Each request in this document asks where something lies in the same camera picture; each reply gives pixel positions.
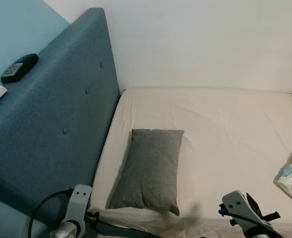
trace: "black remote control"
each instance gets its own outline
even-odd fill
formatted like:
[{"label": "black remote control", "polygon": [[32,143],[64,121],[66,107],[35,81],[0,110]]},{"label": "black remote control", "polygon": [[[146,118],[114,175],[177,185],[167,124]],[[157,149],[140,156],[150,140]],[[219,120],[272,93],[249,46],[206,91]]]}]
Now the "black remote control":
[{"label": "black remote control", "polygon": [[36,54],[25,55],[17,60],[1,76],[2,84],[18,82],[38,61]]}]

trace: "light blue wall paint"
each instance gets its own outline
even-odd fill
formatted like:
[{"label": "light blue wall paint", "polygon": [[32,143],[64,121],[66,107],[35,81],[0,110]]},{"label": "light blue wall paint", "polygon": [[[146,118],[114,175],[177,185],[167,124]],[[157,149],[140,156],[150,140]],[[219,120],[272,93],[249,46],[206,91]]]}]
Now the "light blue wall paint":
[{"label": "light blue wall paint", "polygon": [[20,57],[41,51],[68,25],[42,0],[0,0],[0,76]]},{"label": "light blue wall paint", "polygon": [[[42,0],[0,0],[0,76],[21,56],[41,51],[68,25]],[[0,238],[26,238],[28,222],[28,216],[0,202]],[[48,237],[47,229],[35,221],[33,237]]]}]

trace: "mattress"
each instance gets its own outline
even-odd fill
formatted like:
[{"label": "mattress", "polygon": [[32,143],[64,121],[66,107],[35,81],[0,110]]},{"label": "mattress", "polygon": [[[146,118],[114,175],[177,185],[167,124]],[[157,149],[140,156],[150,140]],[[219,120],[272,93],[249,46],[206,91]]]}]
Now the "mattress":
[{"label": "mattress", "polygon": [[[180,216],[107,209],[132,128],[184,130],[177,171]],[[117,106],[93,183],[89,212],[100,220],[161,237],[242,237],[218,214],[222,197],[248,192],[274,228],[292,238],[292,199],[276,183],[292,160],[292,95],[209,88],[127,89]]]}]

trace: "blue upholstered headboard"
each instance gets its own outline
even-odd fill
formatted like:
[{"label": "blue upholstered headboard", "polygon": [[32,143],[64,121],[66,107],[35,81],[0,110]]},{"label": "blue upholstered headboard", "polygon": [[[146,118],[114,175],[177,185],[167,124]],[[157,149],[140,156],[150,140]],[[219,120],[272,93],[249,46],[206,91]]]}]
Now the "blue upholstered headboard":
[{"label": "blue upholstered headboard", "polygon": [[[6,88],[0,99],[0,201],[30,215],[51,193],[92,184],[119,99],[103,9],[89,9]],[[49,201],[38,218],[52,224],[63,203]]]}]

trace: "gray pillow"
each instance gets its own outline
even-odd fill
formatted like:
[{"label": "gray pillow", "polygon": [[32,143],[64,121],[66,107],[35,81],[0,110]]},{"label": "gray pillow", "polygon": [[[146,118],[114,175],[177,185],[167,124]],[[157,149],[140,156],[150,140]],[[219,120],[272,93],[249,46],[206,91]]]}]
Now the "gray pillow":
[{"label": "gray pillow", "polygon": [[176,173],[183,133],[132,130],[128,158],[109,208],[149,208],[179,215]]}]

